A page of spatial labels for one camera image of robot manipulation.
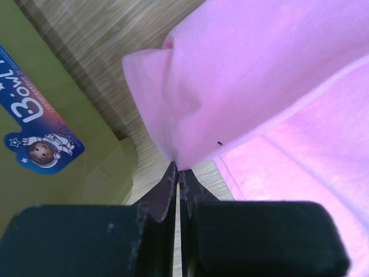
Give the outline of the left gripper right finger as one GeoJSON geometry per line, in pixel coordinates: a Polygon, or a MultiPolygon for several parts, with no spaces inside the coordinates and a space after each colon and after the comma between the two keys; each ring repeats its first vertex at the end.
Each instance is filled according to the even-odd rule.
{"type": "Polygon", "coordinates": [[[178,175],[183,276],[345,276],[332,217],[311,201],[221,201],[178,175]]]}

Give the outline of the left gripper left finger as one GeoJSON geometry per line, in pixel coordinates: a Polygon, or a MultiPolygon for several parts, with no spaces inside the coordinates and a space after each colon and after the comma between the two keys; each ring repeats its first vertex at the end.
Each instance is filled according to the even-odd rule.
{"type": "Polygon", "coordinates": [[[32,205],[1,238],[2,276],[171,276],[176,165],[132,205],[32,205]]]}

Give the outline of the pink t shirt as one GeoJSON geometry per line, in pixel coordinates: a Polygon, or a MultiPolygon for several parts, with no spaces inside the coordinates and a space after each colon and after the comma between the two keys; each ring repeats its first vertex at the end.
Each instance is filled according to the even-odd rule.
{"type": "Polygon", "coordinates": [[[308,199],[368,248],[368,2],[206,1],[129,90],[179,169],[220,156],[238,199],[308,199]]]}

